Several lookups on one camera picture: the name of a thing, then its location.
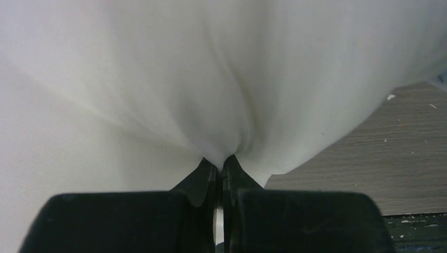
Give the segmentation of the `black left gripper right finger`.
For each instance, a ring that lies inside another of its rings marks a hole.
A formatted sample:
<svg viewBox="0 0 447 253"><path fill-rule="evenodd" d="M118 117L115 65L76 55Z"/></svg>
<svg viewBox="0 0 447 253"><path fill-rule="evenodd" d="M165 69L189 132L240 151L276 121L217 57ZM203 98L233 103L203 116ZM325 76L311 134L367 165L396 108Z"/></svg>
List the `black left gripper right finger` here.
<svg viewBox="0 0 447 253"><path fill-rule="evenodd" d="M225 252L394 252L384 218L357 192L266 190L223 165Z"/></svg>

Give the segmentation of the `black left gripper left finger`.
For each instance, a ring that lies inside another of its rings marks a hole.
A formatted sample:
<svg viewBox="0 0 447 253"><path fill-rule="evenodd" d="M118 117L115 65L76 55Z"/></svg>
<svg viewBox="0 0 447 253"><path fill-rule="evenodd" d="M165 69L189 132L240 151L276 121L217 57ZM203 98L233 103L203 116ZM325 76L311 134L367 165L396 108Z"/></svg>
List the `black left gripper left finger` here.
<svg viewBox="0 0 447 253"><path fill-rule="evenodd" d="M20 252L214 252L216 182L204 159L169 191L55 195Z"/></svg>

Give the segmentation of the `white pillow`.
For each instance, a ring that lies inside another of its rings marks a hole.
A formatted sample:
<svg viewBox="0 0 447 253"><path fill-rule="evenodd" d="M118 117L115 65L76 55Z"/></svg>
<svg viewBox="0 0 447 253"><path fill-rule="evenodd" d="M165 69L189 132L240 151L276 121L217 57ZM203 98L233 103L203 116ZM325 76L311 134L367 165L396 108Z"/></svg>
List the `white pillow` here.
<svg viewBox="0 0 447 253"><path fill-rule="evenodd" d="M1 1L1 252L61 192L264 186L446 73L446 1Z"/></svg>

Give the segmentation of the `light blue pillowcase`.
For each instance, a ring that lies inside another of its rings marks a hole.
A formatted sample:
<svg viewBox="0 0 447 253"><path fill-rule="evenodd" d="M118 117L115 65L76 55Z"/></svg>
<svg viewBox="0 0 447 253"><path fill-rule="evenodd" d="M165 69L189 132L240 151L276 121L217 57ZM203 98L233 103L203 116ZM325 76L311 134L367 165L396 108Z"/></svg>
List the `light blue pillowcase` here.
<svg viewBox="0 0 447 253"><path fill-rule="evenodd" d="M447 82L446 82L447 77L446 76L447 76L446 71L444 71L443 73L432 78L429 83L446 92L447 91Z"/></svg>

